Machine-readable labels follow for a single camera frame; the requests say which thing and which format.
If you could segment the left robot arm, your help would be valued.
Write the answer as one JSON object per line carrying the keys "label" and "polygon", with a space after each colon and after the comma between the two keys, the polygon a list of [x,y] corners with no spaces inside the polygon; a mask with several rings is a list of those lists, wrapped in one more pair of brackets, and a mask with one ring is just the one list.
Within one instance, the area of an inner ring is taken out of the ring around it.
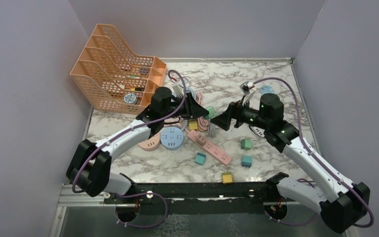
{"label": "left robot arm", "polygon": [[74,193],[95,197],[102,192],[116,194],[125,203],[135,198],[133,181],[124,174],[111,172],[114,159],[155,136],[170,117],[197,119],[208,115],[190,93],[175,97],[167,87],[159,87],[150,104],[124,129],[97,142],[81,141],[67,168],[66,177]]}

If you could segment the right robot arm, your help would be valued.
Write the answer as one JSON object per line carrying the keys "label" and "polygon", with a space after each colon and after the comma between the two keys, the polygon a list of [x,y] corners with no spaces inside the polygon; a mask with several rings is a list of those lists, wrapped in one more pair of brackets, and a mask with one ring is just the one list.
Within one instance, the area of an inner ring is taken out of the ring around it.
{"label": "right robot arm", "polygon": [[306,142],[301,131],[284,120],[284,105],[275,94],[260,98],[260,108],[253,109],[242,101],[231,102],[227,110],[211,122],[228,131],[232,120],[235,127],[243,124],[261,128],[266,141],[280,153],[293,160],[317,184],[317,188],[301,184],[284,173],[267,180],[265,195],[277,201],[281,197],[299,202],[318,214],[334,232],[341,234],[366,215],[374,223],[369,209],[370,189],[361,182],[354,183],[334,169]]}

